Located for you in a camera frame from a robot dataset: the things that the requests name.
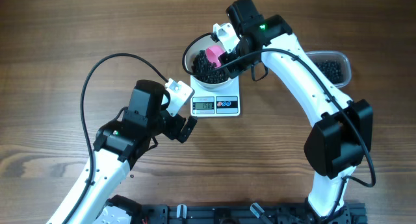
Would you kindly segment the pink scoop blue handle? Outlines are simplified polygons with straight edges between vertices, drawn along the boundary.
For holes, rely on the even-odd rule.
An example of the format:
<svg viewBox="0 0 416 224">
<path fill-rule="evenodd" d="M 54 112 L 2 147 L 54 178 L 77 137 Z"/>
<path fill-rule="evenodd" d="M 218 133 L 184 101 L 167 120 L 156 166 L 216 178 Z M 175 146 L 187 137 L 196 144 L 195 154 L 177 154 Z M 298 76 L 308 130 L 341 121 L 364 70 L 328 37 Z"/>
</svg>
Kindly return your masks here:
<svg viewBox="0 0 416 224">
<path fill-rule="evenodd" d="M 205 50 L 205 55 L 208 59 L 208 61 L 210 63 L 212 63 L 214 65 L 214 67 L 217 69 L 219 68 L 222 64 L 221 61 L 219 60 L 219 57 L 224 53 L 224 49 L 222 46 L 219 45 L 212 45 L 210 47 L 208 47 Z"/>
</svg>

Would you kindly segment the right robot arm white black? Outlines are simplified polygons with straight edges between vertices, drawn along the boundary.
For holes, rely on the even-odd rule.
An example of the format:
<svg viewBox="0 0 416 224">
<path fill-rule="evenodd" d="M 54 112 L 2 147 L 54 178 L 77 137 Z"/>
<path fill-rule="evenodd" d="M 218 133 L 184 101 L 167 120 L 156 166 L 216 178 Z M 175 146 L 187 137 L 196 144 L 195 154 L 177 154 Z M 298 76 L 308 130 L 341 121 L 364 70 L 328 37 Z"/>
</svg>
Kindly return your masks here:
<svg viewBox="0 0 416 224">
<path fill-rule="evenodd" d="M 277 223 L 366 223 L 365 207 L 346 204 L 347 184 L 370 156 L 373 111 L 366 100 L 353 101 L 340 91 L 302 49 L 289 24 L 279 15 L 264 18 L 252 0 L 237 0 L 226 14 L 231 30 L 218 35 L 225 47 L 221 68 L 238 77 L 262 64 L 275 73 L 304 110 L 311 132 L 304 153 L 314 169 L 313 187 L 300 216 L 276 214 Z"/>
</svg>

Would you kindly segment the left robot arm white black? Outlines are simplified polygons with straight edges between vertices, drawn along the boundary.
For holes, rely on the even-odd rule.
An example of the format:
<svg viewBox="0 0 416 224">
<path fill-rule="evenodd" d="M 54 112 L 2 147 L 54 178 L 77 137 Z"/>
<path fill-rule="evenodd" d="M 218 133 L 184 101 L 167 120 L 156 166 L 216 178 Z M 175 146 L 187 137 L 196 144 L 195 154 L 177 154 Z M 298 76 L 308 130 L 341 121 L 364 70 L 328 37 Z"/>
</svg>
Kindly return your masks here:
<svg viewBox="0 0 416 224">
<path fill-rule="evenodd" d="M 92 157 L 49 222 L 144 222 L 140 204 L 112 193 L 136 161 L 157 147 L 157 135 L 181 143 L 187 140 L 197 120 L 178 112 L 193 94 L 182 81 L 137 81 L 128 106 L 98 130 Z"/>
</svg>

